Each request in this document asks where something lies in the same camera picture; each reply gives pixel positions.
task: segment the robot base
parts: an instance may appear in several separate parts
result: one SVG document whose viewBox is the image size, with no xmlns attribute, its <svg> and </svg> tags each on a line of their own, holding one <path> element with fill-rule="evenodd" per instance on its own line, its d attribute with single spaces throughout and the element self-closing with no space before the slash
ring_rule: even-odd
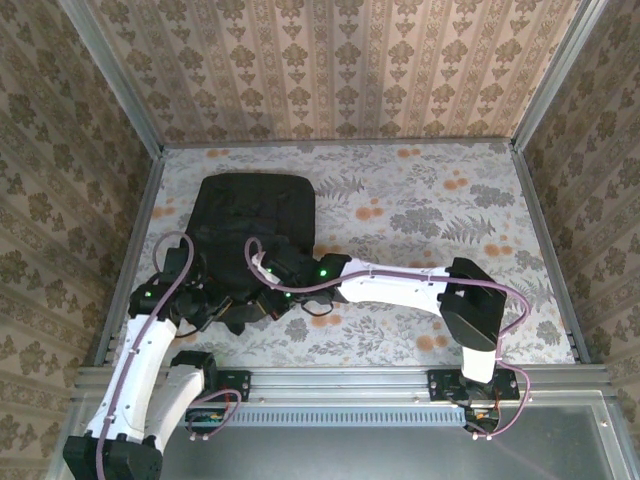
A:
<svg viewBox="0 0 640 480">
<path fill-rule="evenodd" d="M 69 437 L 64 457 L 78 480 L 95 480 L 97 438 Z M 158 480 L 162 470 L 162 453 L 155 448 L 122 440 L 106 440 L 103 451 L 107 480 Z"/>
</svg>

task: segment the cable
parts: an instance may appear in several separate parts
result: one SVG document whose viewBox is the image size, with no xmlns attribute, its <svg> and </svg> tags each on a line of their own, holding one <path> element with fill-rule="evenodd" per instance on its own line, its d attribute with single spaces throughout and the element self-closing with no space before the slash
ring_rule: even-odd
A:
<svg viewBox="0 0 640 480">
<path fill-rule="evenodd" d="M 353 272 L 353 273 L 344 275 L 342 277 L 338 277 L 333 280 L 329 280 L 327 282 L 320 283 L 318 285 L 314 285 L 311 287 L 302 287 L 302 288 L 285 287 L 284 285 L 279 285 L 277 283 L 267 280 L 260 273 L 258 268 L 255 265 L 253 265 L 253 262 L 251 261 L 251 247 L 254 244 L 258 247 L 258 253 L 257 253 L 258 256 L 261 258 L 261 256 L 264 255 L 264 251 L 262 250 L 262 244 L 260 243 L 260 240 L 258 240 L 256 237 L 249 238 L 247 242 L 244 244 L 244 259 L 247 263 L 247 266 L 249 267 L 249 270 L 262 283 L 280 292 L 312 293 L 318 290 L 323 290 L 328 287 L 339 285 L 342 282 L 345 282 L 347 280 L 352 280 L 354 278 L 366 277 L 366 276 L 370 276 L 370 277 L 382 276 L 382 277 L 394 277 L 394 278 L 407 278 L 411 280 L 420 280 L 424 282 L 428 281 L 428 282 L 434 282 L 434 283 L 435 282 L 455 283 L 458 285 L 470 285 L 470 286 L 476 286 L 476 287 L 493 288 L 495 290 L 500 290 L 502 292 L 505 292 L 509 295 L 513 295 L 515 298 L 517 298 L 520 301 L 524 311 L 512 324 L 507 325 L 502 330 L 500 330 L 500 333 L 498 334 L 498 340 L 496 342 L 496 364 L 508 370 L 513 370 L 514 372 L 520 373 L 524 377 L 525 383 L 527 385 L 527 389 L 524 393 L 524 396 L 522 397 L 520 405 L 518 406 L 518 409 L 516 410 L 516 413 L 513 416 L 513 418 L 504 427 L 498 428 L 494 432 L 492 432 L 491 435 L 481 434 L 480 436 L 487 437 L 487 439 L 491 439 L 491 437 L 504 433 L 509 428 L 511 428 L 511 426 L 513 426 L 513 424 L 518 420 L 518 418 L 522 414 L 522 410 L 524 410 L 525 405 L 529 401 L 529 392 L 531 391 L 531 379 L 529 378 L 529 375 L 527 374 L 527 372 L 525 372 L 523 369 L 516 367 L 514 365 L 510 365 L 506 362 L 503 362 L 500 356 L 502 352 L 502 339 L 505 337 L 507 333 L 511 332 L 512 330 L 522 325 L 522 323 L 527 319 L 527 317 L 531 313 L 531 304 L 529 303 L 527 298 L 515 288 L 509 287 L 507 285 L 502 285 L 500 283 L 490 282 L 488 280 L 452 278 L 452 277 L 445 277 L 445 276 L 439 276 L 439 275 L 425 275 L 423 273 L 394 272 L 391 270 L 366 270 L 361 272 Z"/>
<path fill-rule="evenodd" d="M 484 428 L 482 428 L 480 425 L 478 425 L 477 423 L 470 422 L 469 420 L 467 420 L 467 425 L 469 425 L 470 427 L 475 428 L 477 430 L 477 432 L 482 433 L 484 436 L 488 435 L 487 431 Z"/>
<path fill-rule="evenodd" d="M 155 283 L 156 280 L 158 280 L 158 278 L 160 278 L 160 272 L 156 272 L 153 275 L 151 275 L 149 277 L 149 280 L 147 280 L 145 282 L 146 285 L 153 285 Z"/>
<path fill-rule="evenodd" d="M 233 418 L 233 416 L 236 414 L 236 412 L 240 408 L 240 404 L 242 403 L 242 394 L 238 390 L 234 390 L 233 388 L 218 390 L 217 392 L 214 392 L 210 395 L 205 395 L 202 398 L 194 400 L 193 403 L 189 405 L 189 407 L 197 407 L 198 405 L 202 405 L 203 403 L 208 402 L 209 400 L 212 400 L 216 397 L 219 397 L 221 395 L 227 395 L 227 394 L 235 395 L 236 397 L 236 404 L 233 407 L 233 410 L 231 410 L 231 412 L 226 416 L 224 420 L 222 420 L 220 425 L 218 425 L 212 433 L 202 435 L 201 438 L 203 440 L 209 440 L 214 435 L 217 435 L 220 432 L 220 430 L 222 430 L 227 425 L 227 423 L 229 423 L 229 421 Z M 192 427 L 193 427 L 193 418 L 189 420 L 189 425 L 187 425 L 187 431 L 191 434 L 191 437 L 190 437 L 191 440 L 195 440 L 196 438 L 198 438 L 198 434 L 193 431 Z"/>
<path fill-rule="evenodd" d="M 190 337 L 191 335 L 193 335 L 195 333 L 198 333 L 199 331 L 200 331 L 199 328 L 194 328 L 190 332 L 183 333 L 182 335 L 176 335 L 174 338 L 187 338 L 187 337 Z"/>
<path fill-rule="evenodd" d="M 298 302 L 298 303 L 300 304 L 300 309 L 303 312 L 308 313 L 312 317 L 324 317 L 325 315 L 329 315 L 331 312 L 333 312 L 333 302 L 331 302 L 331 308 L 328 311 L 322 312 L 322 313 L 315 313 L 315 312 L 312 312 L 311 310 L 309 310 L 307 308 L 307 303 L 309 303 L 309 302 L 307 302 L 307 303 Z"/>
<path fill-rule="evenodd" d="M 122 371 L 120 372 L 120 376 L 118 377 L 118 381 L 113 390 L 113 396 L 111 397 L 111 402 L 109 403 L 109 407 L 107 409 L 107 415 L 105 416 L 104 424 L 102 426 L 102 431 L 100 432 L 100 437 L 98 438 L 98 443 L 96 445 L 96 473 L 98 476 L 98 480 L 106 480 L 105 473 L 104 473 L 104 462 L 103 462 L 104 444 L 107 439 L 107 433 L 109 432 L 109 426 L 112 423 L 113 414 L 115 413 L 116 407 L 118 405 L 118 399 L 120 398 L 120 394 L 122 393 L 124 381 L 127 378 L 127 374 L 129 373 L 131 364 L 133 363 L 133 359 L 137 355 L 137 351 L 140 348 L 140 344 L 142 343 L 142 339 L 144 338 L 144 335 L 147 333 L 147 330 L 149 330 L 149 328 L 151 327 L 151 324 L 158 317 L 158 313 L 160 313 L 160 310 L 162 310 L 165 303 L 167 303 L 169 298 L 171 298 L 171 295 L 173 295 L 173 293 L 178 289 L 182 281 L 186 278 L 187 274 L 189 273 L 189 269 L 191 268 L 191 264 L 193 263 L 193 257 L 195 256 L 195 247 L 193 245 L 193 241 L 189 238 L 188 235 L 182 232 L 174 231 L 174 232 L 168 232 L 162 235 L 158 239 L 158 242 L 156 243 L 155 247 L 153 248 L 153 264 L 156 267 L 156 269 L 158 268 L 158 260 L 155 257 L 158 252 L 158 246 L 167 237 L 170 237 L 173 235 L 178 235 L 187 242 L 189 246 L 189 255 L 187 257 L 187 262 L 182 268 L 180 275 L 178 275 L 178 277 L 171 284 L 169 289 L 160 298 L 155 308 L 151 311 L 151 315 L 149 315 L 149 318 L 147 318 L 147 321 L 144 323 L 144 325 L 140 329 L 138 336 L 133 342 L 133 345 L 131 345 L 131 348 L 129 349 L 129 353 L 127 354 L 127 358 L 125 359 L 124 366 L 122 367 Z"/>
<path fill-rule="evenodd" d="M 495 394 L 496 394 L 496 403 L 493 405 L 493 408 L 495 409 L 496 412 L 498 412 L 498 423 L 500 423 L 500 417 L 501 417 L 501 413 L 500 413 L 500 393 L 498 392 L 498 388 L 495 388 Z"/>
</svg>

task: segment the black fabric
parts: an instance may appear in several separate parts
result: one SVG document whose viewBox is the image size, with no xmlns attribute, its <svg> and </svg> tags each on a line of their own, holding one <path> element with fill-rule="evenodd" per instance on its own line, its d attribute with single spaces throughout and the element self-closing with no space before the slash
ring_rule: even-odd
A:
<svg viewBox="0 0 640 480">
<path fill-rule="evenodd" d="M 311 255 L 315 192 L 307 179 L 294 175 L 223 173 L 207 177 L 186 233 L 205 255 L 208 275 L 226 289 L 234 305 L 244 304 L 262 288 L 244 260 L 247 239 L 259 238 L 265 250 L 290 243 Z"/>
</svg>

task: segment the table surface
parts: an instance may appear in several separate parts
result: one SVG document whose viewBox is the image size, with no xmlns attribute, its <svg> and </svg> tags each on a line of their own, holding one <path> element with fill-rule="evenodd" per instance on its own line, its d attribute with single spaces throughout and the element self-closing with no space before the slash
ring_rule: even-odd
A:
<svg viewBox="0 0 640 480">
<path fill-rule="evenodd" d="M 470 258 L 533 305 L 527 322 L 504 341 L 508 361 L 574 361 L 506 143 L 180 149 L 166 150 L 164 160 L 135 286 L 153 273 L 158 237 L 186 227 L 203 178 L 232 171 L 295 174 L 316 191 L 314 254 L 412 267 Z M 161 259 L 170 244 L 159 250 Z M 504 322 L 513 321 L 518 308 L 508 301 Z M 190 328 L 185 324 L 181 332 Z M 233 367 L 461 361 L 441 318 L 377 303 L 336 305 L 318 318 L 296 308 L 277 322 L 249 324 L 240 336 L 213 324 L 175 340 L 165 360 L 183 349 L 212 351 L 219 365 Z"/>
</svg>

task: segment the patterned wallpaper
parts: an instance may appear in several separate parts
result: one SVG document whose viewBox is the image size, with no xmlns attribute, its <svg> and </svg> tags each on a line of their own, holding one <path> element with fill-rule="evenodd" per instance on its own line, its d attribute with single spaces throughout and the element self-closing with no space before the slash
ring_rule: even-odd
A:
<svg viewBox="0 0 640 480">
<path fill-rule="evenodd" d="M 640 2 L 611 1 L 527 146 L 576 313 L 640 447 Z"/>
<path fill-rule="evenodd" d="M 0 2 L 0 479 L 46 472 L 150 159 L 55 1 Z"/>
<path fill-rule="evenodd" d="M 508 137 L 578 0 L 90 0 L 160 143 Z"/>
</svg>

